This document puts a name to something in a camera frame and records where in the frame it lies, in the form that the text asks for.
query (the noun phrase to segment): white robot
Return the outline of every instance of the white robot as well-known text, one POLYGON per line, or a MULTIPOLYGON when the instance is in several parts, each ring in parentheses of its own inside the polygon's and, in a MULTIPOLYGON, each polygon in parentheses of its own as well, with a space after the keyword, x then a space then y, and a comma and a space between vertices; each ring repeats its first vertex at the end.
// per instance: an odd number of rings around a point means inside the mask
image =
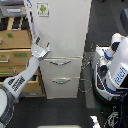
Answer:
POLYGON ((32 57, 27 62, 26 70, 19 73, 15 77, 9 77, 3 82, 0 88, 0 128, 5 128, 13 116, 13 102, 19 98, 23 88, 31 79, 39 66, 39 60, 43 60, 50 52, 50 44, 47 48, 37 45, 39 38, 35 38, 32 42, 32 57))
POLYGON ((128 89, 128 37, 116 33, 110 47, 96 47, 92 70, 96 96, 102 102, 117 104, 128 89))

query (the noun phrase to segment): blue logo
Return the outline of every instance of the blue logo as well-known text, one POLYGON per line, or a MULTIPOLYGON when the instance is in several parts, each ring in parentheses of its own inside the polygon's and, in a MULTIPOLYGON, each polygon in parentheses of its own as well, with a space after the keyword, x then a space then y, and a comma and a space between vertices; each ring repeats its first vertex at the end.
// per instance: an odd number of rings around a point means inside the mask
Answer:
POLYGON ((124 78, 125 74, 127 73, 127 71, 125 70, 125 68, 123 67, 120 67, 120 71, 119 73, 117 74, 117 77, 114 78, 115 82, 120 85, 121 83, 121 80, 124 78))

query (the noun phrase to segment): drawer handle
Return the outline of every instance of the drawer handle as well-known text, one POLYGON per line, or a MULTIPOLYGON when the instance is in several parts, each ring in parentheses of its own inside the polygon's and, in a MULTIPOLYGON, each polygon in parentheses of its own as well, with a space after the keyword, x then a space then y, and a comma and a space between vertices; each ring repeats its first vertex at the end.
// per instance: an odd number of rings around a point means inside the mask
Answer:
POLYGON ((52 80, 52 82, 55 82, 57 84, 65 84, 67 82, 69 82, 70 79, 56 79, 56 80, 52 80))
POLYGON ((66 62, 63 62, 63 63, 57 63, 57 62, 51 61, 50 63, 55 64, 55 65, 58 65, 58 66, 61 66, 61 65, 68 64, 70 62, 71 62, 71 60, 67 60, 66 62))
POLYGON ((14 75, 16 73, 16 71, 14 70, 14 72, 0 72, 0 75, 14 75))
POLYGON ((0 61, 0 63, 8 63, 9 59, 5 60, 5 61, 0 61))

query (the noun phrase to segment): label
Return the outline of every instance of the label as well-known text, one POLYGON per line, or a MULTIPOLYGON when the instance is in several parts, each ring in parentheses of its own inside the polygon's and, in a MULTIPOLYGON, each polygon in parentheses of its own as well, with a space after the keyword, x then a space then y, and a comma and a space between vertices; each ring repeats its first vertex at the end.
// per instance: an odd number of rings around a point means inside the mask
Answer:
POLYGON ((26 14, 25 7, 20 7, 20 14, 26 14))
POLYGON ((8 69, 13 69, 12 67, 9 67, 8 69))
POLYGON ((6 57, 6 55, 0 55, 0 57, 6 57))
POLYGON ((116 73, 114 74, 113 77, 114 83, 116 83, 116 85, 120 87, 126 75, 127 75, 127 70, 122 65, 120 65, 116 73))
POLYGON ((25 58, 28 57, 27 53, 13 53, 15 58, 25 58))
POLYGON ((14 89, 14 91, 16 92, 18 90, 18 88, 23 84, 23 82, 25 81, 25 79, 21 76, 12 86, 12 88, 14 89))
POLYGON ((20 13, 20 9, 7 9, 8 13, 20 13))
POLYGON ((8 38, 13 38, 12 33, 7 33, 8 38))

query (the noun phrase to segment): gray floor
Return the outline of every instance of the gray floor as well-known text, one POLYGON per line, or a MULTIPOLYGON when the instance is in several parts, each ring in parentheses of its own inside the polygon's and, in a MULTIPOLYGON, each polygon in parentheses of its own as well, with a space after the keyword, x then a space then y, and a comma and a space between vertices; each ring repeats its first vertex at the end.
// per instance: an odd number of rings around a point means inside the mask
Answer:
MULTIPOLYGON (((93 43, 100 46, 109 46, 111 36, 119 32, 127 35, 120 22, 120 12, 128 6, 128 0, 106 0, 99 3, 92 0, 89 31, 85 45, 86 56, 90 53, 93 43)), ((90 67, 83 64, 81 79, 90 77, 90 67)), ((90 83, 80 80, 80 88, 88 90, 90 83)), ((92 90, 87 93, 78 92, 77 99, 21 98, 15 105, 15 112, 7 128, 36 128, 39 125, 79 125, 82 128, 92 128, 91 115, 98 117, 103 128, 105 118, 100 110, 96 109, 97 101, 92 90)))

